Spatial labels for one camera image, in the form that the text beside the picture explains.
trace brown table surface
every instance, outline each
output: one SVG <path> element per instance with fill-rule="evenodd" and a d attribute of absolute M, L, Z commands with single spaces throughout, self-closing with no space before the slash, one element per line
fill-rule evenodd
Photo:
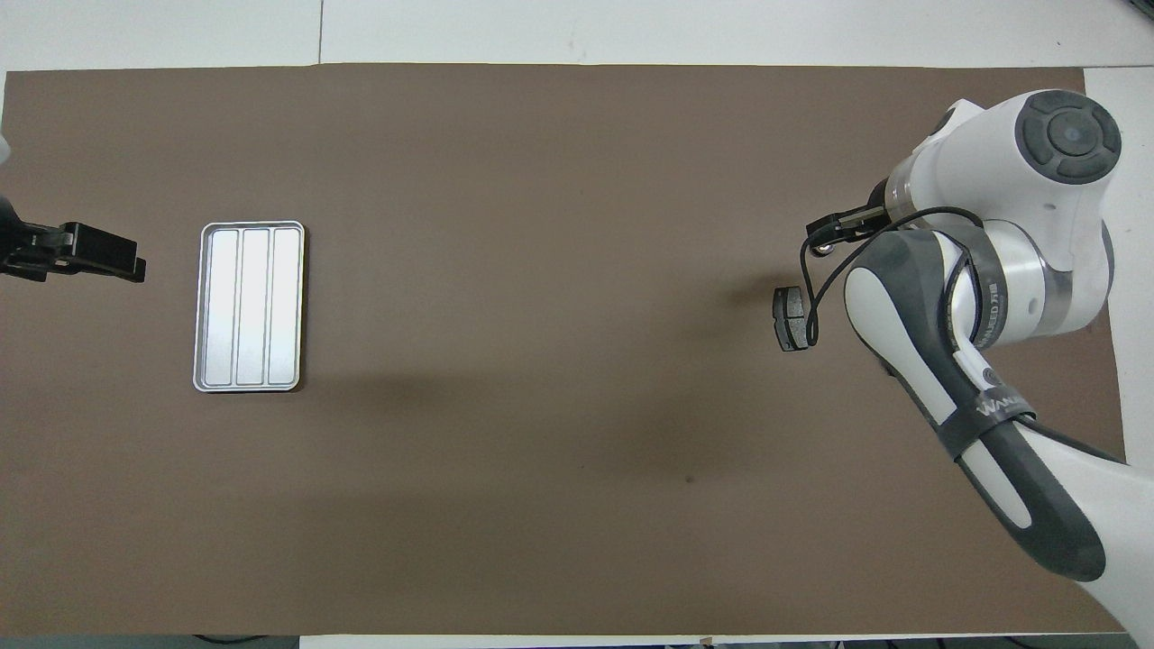
<path fill-rule="evenodd" d="M 138 240 L 149 275 L 0 278 L 0 633 L 1116 629 L 998 527 L 838 299 L 800 355 L 769 303 L 804 224 L 954 99 L 1081 84 L 10 74 L 0 192 Z M 301 389 L 197 393 L 201 227 L 285 218 L 309 230 Z M 1122 453 L 1104 319 L 990 356 Z"/>

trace black cable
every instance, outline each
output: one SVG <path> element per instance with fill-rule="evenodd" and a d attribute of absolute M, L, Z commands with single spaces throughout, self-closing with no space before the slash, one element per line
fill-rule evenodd
<path fill-rule="evenodd" d="M 886 232 L 892 232 L 893 230 L 897 230 L 898 227 L 901 227 L 907 223 L 917 221 L 919 218 L 929 216 L 931 214 L 954 214 L 969 221 L 971 223 L 973 223 L 979 227 L 982 226 L 982 219 L 977 218 L 977 215 L 969 211 L 968 209 L 956 208 L 951 206 L 941 206 L 936 208 L 920 209 L 908 216 L 904 216 L 898 221 L 886 224 L 877 232 L 870 234 L 869 239 L 865 239 L 864 244 L 857 246 L 857 248 L 854 252 L 849 253 L 848 255 L 846 255 L 846 259 L 841 260 L 841 263 L 839 263 L 837 268 L 833 269 L 833 273 L 831 273 L 830 276 L 825 278 L 825 283 L 822 284 L 822 288 L 818 289 L 816 294 L 814 293 L 814 283 L 809 276 L 809 263 L 805 260 L 805 253 L 809 252 L 810 243 L 815 238 L 817 238 L 818 234 L 827 233 L 829 229 L 837 227 L 837 224 L 829 223 L 826 225 L 823 225 L 822 227 L 815 230 L 812 234 L 805 237 L 805 240 L 802 241 L 801 245 L 800 259 L 801 259 L 801 276 L 805 281 L 805 293 L 807 297 L 809 297 L 809 315 L 805 318 L 805 343 L 809 346 L 814 346 L 817 344 L 817 336 L 818 336 L 817 305 L 820 304 L 822 298 L 825 297 L 825 292 L 829 291 L 830 286 L 833 285 L 833 281 L 838 278 L 838 275 L 841 275 L 841 271 L 848 268 L 849 264 L 853 263 L 855 259 L 857 259 L 857 255 L 862 254 L 862 252 L 864 252 L 865 248 L 869 247 L 869 245 L 872 244 L 882 234 L 885 234 Z"/>
<path fill-rule="evenodd" d="M 1010 644 L 1016 644 L 1018 647 L 1021 647 L 1022 649 L 1042 649 L 1041 647 L 1034 647 L 1032 644 L 1026 644 L 1025 642 L 1020 642 L 1013 637 L 1010 637 L 1009 635 L 1003 635 L 1002 640 L 1005 640 Z"/>
<path fill-rule="evenodd" d="M 248 635 L 245 637 L 235 637 L 233 640 L 222 640 L 219 637 L 210 637 L 208 635 L 193 634 L 193 637 L 197 637 L 208 642 L 210 644 L 243 644 L 246 642 L 252 642 L 254 640 L 260 640 L 262 637 L 268 637 L 268 635 Z"/>

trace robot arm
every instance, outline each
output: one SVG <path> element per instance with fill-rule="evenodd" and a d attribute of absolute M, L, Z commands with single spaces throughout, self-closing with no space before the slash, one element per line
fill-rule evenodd
<path fill-rule="evenodd" d="M 971 342 L 973 269 L 942 232 L 882 234 L 846 278 L 854 330 L 1014 540 L 1154 647 L 1154 479 L 1044 428 L 1001 381 Z"/>
<path fill-rule="evenodd" d="M 1121 146 L 1109 113 L 1074 92 L 958 102 L 865 206 L 811 224 L 807 246 L 869 237 L 844 262 L 857 336 L 1014 540 L 1154 648 L 1154 476 L 1039 424 L 980 351 L 1101 311 L 1112 260 L 1099 204 Z M 801 350 L 816 342 L 815 299 L 803 328 L 792 291 L 774 296 L 778 337 Z"/>

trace black clamp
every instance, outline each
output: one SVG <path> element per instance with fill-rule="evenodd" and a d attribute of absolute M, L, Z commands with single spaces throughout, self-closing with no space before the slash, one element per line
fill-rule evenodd
<path fill-rule="evenodd" d="M 144 270 L 136 241 L 76 222 L 59 227 L 24 223 L 0 196 L 0 273 L 33 282 L 44 282 L 48 273 L 92 273 L 138 283 Z"/>
<path fill-rule="evenodd" d="M 864 206 L 827 214 L 807 225 L 809 252 L 815 256 L 825 256 L 833 252 L 834 244 L 867 239 L 889 225 L 890 221 L 890 214 L 885 210 L 885 180 L 883 180 L 870 192 Z"/>

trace silver tray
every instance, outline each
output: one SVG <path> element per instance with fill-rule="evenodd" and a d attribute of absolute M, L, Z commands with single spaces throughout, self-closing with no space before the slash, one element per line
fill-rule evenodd
<path fill-rule="evenodd" d="M 201 232 L 193 385 L 286 391 L 300 381 L 305 226 L 210 223 Z"/>

